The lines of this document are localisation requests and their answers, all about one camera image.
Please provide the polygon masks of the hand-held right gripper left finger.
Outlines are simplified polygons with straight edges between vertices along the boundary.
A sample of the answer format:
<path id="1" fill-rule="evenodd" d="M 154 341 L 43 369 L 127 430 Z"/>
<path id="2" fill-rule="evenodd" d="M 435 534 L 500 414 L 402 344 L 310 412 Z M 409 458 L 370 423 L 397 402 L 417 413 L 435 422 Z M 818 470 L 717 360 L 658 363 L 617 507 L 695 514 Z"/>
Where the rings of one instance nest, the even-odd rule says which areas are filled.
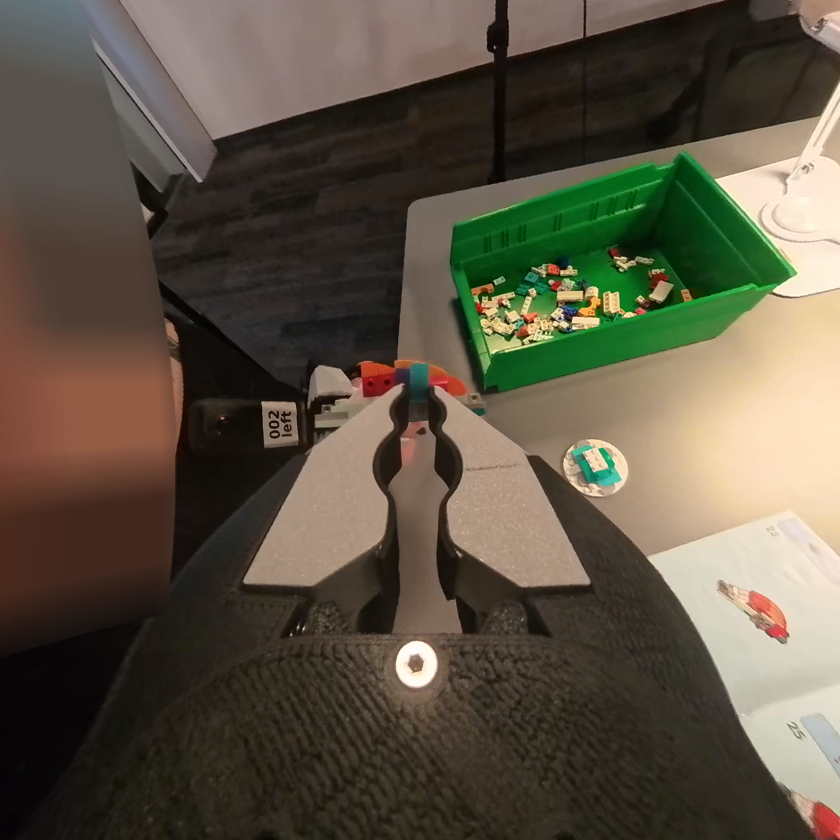
<path id="1" fill-rule="evenodd" d="M 400 594 L 390 484 L 403 465 L 405 386 L 313 446 L 251 562 L 247 590 L 331 602 L 357 632 L 389 634 Z"/>

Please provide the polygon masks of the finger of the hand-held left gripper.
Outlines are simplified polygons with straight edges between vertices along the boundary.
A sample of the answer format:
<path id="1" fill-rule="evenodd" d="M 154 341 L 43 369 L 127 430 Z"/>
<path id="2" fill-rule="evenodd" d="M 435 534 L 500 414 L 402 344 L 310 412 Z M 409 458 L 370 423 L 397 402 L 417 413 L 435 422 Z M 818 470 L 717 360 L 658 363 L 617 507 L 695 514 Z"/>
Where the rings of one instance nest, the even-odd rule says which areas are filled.
<path id="1" fill-rule="evenodd" d="M 349 398 L 354 388 L 349 376 L 340 368 L 319 364 L 310 373 L 308 402 Z"/>

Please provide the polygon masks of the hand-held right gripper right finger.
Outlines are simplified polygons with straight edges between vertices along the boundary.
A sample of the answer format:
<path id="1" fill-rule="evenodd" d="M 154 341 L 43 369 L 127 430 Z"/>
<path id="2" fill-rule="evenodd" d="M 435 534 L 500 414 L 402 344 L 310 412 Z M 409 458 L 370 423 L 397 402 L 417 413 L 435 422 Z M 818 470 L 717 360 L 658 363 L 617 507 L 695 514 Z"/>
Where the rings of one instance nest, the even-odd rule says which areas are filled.
<path id="1" fill-rule="evenodd" d="M 526 451 L 440 387 L 429 392 L 434 468 L 444 482 L 437 572 L 462 618 L 592 582 Z"/>

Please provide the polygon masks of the multicolour lego assembly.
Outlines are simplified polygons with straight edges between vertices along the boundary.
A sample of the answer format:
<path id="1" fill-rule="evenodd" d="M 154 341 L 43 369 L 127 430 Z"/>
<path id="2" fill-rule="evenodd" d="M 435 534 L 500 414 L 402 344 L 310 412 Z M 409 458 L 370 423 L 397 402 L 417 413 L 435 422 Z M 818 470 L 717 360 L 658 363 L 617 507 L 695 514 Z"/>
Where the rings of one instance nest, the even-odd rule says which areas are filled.
<path id="1" fill-rule="evenodd" d="M 308 402 L 312 442 L 317 444 L 361 413 L 373 401 L 394 388 L 396 367 L 411 366 L 415 360 L 395 360 L 384 364 L 365 360 L 347 370 L 353 395 L 335 400 Z"/>

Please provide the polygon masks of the round white lego base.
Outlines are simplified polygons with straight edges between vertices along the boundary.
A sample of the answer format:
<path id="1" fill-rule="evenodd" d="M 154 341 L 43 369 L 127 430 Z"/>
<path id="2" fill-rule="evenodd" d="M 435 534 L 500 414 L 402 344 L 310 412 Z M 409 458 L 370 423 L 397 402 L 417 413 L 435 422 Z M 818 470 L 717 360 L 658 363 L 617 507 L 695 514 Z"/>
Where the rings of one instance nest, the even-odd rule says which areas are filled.
<path id="1" fill-rule="evenodd" d="M 561 460 L 573 488 L 591 499 L 614 496 L 627 483 L 628 463 L 621 451 L 599 438 L 583 438 Z"/>

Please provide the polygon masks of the pile of loose lego pieces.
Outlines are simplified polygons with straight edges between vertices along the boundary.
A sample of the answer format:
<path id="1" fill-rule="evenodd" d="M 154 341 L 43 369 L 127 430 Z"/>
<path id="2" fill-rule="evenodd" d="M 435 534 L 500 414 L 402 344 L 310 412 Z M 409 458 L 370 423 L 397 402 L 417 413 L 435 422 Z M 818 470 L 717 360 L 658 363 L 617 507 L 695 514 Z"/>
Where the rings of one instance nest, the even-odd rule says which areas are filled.
<path id="1" fill-rule="evenodd" d="M 476 283 L 469 294 L 491 354 L 547 343 L 699 296 L 679 283 L 661 255 L 625 253 L 616 246 Z"/>

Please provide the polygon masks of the open instruction booklet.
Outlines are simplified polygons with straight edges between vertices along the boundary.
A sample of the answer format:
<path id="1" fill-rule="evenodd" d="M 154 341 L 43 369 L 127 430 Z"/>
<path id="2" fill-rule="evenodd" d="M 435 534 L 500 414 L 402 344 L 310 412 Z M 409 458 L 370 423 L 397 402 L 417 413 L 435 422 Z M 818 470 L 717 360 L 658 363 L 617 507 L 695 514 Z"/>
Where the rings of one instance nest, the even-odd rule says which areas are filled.
<path id="1" fill-rule="evenodd" d="M 783 511 L 649 560 L 787 801 L 814 838 L 838 838 L 838 554 Z"/>

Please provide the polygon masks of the black stand pole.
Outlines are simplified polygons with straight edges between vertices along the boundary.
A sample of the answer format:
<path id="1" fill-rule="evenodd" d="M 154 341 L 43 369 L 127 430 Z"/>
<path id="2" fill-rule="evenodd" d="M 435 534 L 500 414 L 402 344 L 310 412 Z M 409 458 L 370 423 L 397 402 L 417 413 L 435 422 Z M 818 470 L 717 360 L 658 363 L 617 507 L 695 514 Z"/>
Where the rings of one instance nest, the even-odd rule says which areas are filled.
<path id="1" fill-rule="evenodd" d="M 507 180 L 509 1 L 494 2 L 494 17 L 486 30 L 486 49 L 492 58 L 492 156 L 488 183 Z"/>

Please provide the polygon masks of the green plastic bin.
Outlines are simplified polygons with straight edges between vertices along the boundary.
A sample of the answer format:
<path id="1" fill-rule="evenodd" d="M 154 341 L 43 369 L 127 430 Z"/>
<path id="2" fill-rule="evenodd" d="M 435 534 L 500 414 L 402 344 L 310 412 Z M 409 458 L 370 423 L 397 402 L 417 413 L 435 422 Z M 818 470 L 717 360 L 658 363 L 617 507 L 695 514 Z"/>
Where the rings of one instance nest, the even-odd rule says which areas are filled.
<path id="1" fill-rule="evenodd" d="M 481 391 L 507 392 L 600 366 L 711 340 L 794 268 L 689 154 L 642 164 L 457 223 L 449 264 Z M 654 253 L 696 300 L 490 353 L 469 294 L 559 257 L 619 247 Z"/>

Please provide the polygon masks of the white sheet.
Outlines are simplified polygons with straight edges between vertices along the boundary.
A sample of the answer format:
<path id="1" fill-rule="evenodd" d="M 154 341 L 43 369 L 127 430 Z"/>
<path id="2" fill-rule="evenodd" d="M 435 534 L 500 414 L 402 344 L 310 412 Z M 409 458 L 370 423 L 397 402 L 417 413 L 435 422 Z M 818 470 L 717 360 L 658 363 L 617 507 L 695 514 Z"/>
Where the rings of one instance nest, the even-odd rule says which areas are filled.
<path id="1" fill-rule="evenodd" d="M 839 211 L 837 243 L 788 241 L 773 235 L 763 225 L 762 210 L 782 196 L 784 182 L 794 164 L 790 159 L 718 179 L 719 185 L 751 216 L 793 266 L 794 276 L 773 292 L 778 298 L 788 299 L 808 298 L 839 288 Z"/>

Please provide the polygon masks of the white desk lamp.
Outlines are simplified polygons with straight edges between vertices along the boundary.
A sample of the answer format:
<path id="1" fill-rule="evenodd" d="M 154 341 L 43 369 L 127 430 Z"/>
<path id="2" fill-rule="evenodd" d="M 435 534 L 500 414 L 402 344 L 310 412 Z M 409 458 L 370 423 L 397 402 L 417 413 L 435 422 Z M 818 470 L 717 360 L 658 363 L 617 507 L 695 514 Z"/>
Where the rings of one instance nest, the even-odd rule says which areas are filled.
<path id="1" fill-rule="evenodd" d="M 833 53 L 839 53 L 838 1 L 798 2 L 796 12 L 807 35 Z M 835 87 L 786 177 L 782 196 L 762 210 L 763 225 L 773 235 L 791 242 L 838 242 L 838 163 L 823 155 L 838 121 L 839 87 Z"/>

